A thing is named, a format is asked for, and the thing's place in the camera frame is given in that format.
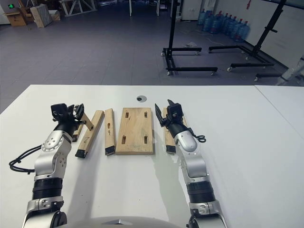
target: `blue water jug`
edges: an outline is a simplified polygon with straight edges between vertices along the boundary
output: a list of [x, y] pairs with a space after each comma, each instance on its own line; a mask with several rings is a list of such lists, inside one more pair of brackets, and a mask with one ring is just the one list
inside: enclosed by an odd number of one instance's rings
[[232, 28], [232, 31], [230, 33], [230, 38], [231, 39], [234, 39], [239, 27], [241, 27], [243, 24], [242, 24], [242, 20], [243, 19], [240, 19], [239, 22], [237, 24], [234, 25], [234, 27]]
[[228, 26], [228, 23], [232, 20], [231, 17], [232, 17], [232, 14], [230, 14], [229, 18], [228, 18], [227, 20], [225, 20], [225, 22], [224, 22], [224, 24], [223, 24], [223, 26], [222, 26], [222, 32], [223, 32], [223, 33], [225, 33], [226, 28], [227, 28], [227, 26]]
[[222, 15], [221, 15], [222, 11], [220, 11], [213, 19], [212, 24], [211, 24], [211, 28], [210, 28], [210, 33], [211, 34], [217, 34], [219, 33], [220, 30], [220, 24], [221, 24], [221, 20], [222, 20]]
[[247, 35], [250, 31], [250, 27], [247, 25], [247, 23], [248, 21], [245, 21], [245, 24], [239, 27], [234, 38], [236, 42], [243, 42], [247, 38]]
[[204, 32], [209, 32], [210, 31], [212, 20], [213, 20], [213, 15], [212, 15], [212, 13], [210, 13], [204, 21], [202, 31], [204, 31]]
[[229, 17], [228, 17], [228, 13], [226, 13], [226, 16], [223, 16], [222, 20], [221, 20], [221, 23], [220, 23], [220, 30], [223, 29], [223, 25], [225, 23], [226, 20], [228, 20]]
[[237, 17], [234, 17], [233, 20], [231, 20], [231, 21], [228, 23], [228, 25], [227, 25], [227, 27], [226, 27], [226, 31], [225, 31], [225, 34], [226, 34], [226, 35], [228, 35], [228, 36], [230, 35], [230, 33], [231, 33], [231, 31], [232, 31], [234, 25], [237, 23], [236, 19], [237, 19]]
[[203, 11], [199, 13], [198, 25], [203, 25], [205, 18], [206, 18], [206, 12], [205, 9], [203, 9]]

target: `gray floor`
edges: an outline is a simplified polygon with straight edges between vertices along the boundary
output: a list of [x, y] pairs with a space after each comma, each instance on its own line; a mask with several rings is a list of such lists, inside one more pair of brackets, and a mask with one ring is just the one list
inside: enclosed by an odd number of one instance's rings
[[176, 65], [216, 66], [210, 72], [181, 72], [167, 76], [163, 47], [168, 46], [170, 17], [155, 15], [155, 8], [137, 5], [129, 17], [128, 4], [108, 6], [98, 12], [63, 18], [45, 28], [0, 28], [0, 112], [30, 84], [64, 85], [273, 85], [274, 78], [255, 83], [259, 72], [284, 72], [280, 65], [226, 69], [231, 62], [245, 62], [237, 50], [208, 54], [209, 46], [231, 45], [222, 34], [200, 32], [195, 22], [179, 22], [174, 46], [194, 42], [203, 48], [200, 56], [181, 53]]

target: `black cable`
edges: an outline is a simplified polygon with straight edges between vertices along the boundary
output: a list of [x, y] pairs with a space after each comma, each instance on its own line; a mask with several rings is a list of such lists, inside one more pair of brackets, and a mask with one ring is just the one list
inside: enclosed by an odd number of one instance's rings
[[34, 153], [40, 149], [41, 149], [41, 145], [25, 151], [18, 158], [9, 162], [10, 169], [13, 171], [16, 171], [16, 172], [27, 172], [28, 174], [30, 174], [31, 172], [35, 172], [35, 170], [32, 170], [32, 169], [25, 169], [25, 168], [17, 167], [17, 166], [15, 166], [15, 164], [21, 163], [22, 159], [26, 158], [27, 156], [31, 155], [32, 153]]
[[193, 135], [193, 137], [196, 138], [199, 142], [201, 142], [201, 143], [205, 143], [206, 142], [206, 137], [204, 135], [198, 135], [198, 136], [196, 136], [194, 134], [193, 130], [190, 127], [188, 129], [191, 132], [191, 134]]
[[[178, 123], [178, 124], [180, 124], [180, 125], [184, 126], [185, 128], [187, 128], [187, 127], [184, 125], [184, 123]], [[196, 138], [200, 143], [205, 143], [205, 142], [207, 141], [206, 136], [204, 136], [204, 135], [198, 135], [198, 136], [196, 136], [196, 135], [194, 134], [192, 128], [188, 127], [187, 129], [190, 131], [190, 133], [192, 134], [192, 136], [193, 136], [194, 138]]]

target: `black metal stand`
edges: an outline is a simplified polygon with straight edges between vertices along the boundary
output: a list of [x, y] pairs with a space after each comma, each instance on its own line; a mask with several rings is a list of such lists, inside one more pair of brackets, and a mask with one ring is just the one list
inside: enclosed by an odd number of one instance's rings
[[174, 38], [174, 30], [175, 30], [175, 18], [176, 18], [176, 10], [178, 6], [177, 0], [173, 0], [173, 9], [172, 9], [172, 19], [171, 19], [171, 30], [170, 30], [170, 39], [169, 39], [169, 47], [164, 48], [161, 52], [161, 56], [165, 56], [166, 58], [166, 69], [168, 70], [168, 75], [171, 74], [172, 71], [212, 71], [211, 75], [217, 72], [217, 67], [176, 67], [174, 63], [174, 59], [172, 57], [173, 51], [195, 51], [196, 55], [201, 52], [200, 47], [179, 47], [173, 48], [173, 38]]
[[219, 50], [219, 49], [232, 49], [232, 48], [239, 48], [242, 50], [243, 53], [247, 53], [250, 57], [255, 58], [258, 60], [260, 63], [231, 63], [230, 67], [228, 67], [227, 71], [230, 72], [232, 71], [233, 68], [236, 67], [268, 67], [268, 66], [273, 66], [273, 63], [270, 63], [268, 60], [265, 58], [261, 57], [258, 53], [262, 47], [262, 43], [264, 42], [266, 36], [270, 31], [277, 33], [276, 30], [274, 30], [274, 26], [279, 19], [281, 13], [283, 12], [282, 8], [284, 4], [286, 3], [286, 0], [281, 0], [280, 3], [278, 4], [274, 14], [272, 15], [268, 25], [265, 27], [265, 30], [260, 37], [258, 43], [254, 46], [253, 50], [248, 49], [245, 46], [216, 46], [216, 47], [209, 47], [209, 53], [212, 52], [212, 50]]

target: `black coiled cable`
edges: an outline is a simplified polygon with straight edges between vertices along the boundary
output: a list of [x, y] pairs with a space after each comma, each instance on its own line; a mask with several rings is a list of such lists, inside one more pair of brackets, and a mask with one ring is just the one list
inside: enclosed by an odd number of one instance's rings
[[36, 146], [32, 149], [29, 149], [29, 150], [25, 151], [19, 157], [12, 160], [11, 162], [9, 162], [10, 169], [13, 170], [13, 171], [16, 171], [16, 172], [27, 172], [28, 174], [30, 174], [31, 172], [35, 172], [35, 170], [32, 170], [32, 169], [25, 169], [25, 168], [17, 167], [17, 166], [15, 166], [15, 164], [16, 163], [21, 163], [22, 159], [26, 158], [27, 156], [31, 155], [32, 153], [34, 153], [34, 152], [36, 152], [40, 149], [41, 149], [41, 145]]

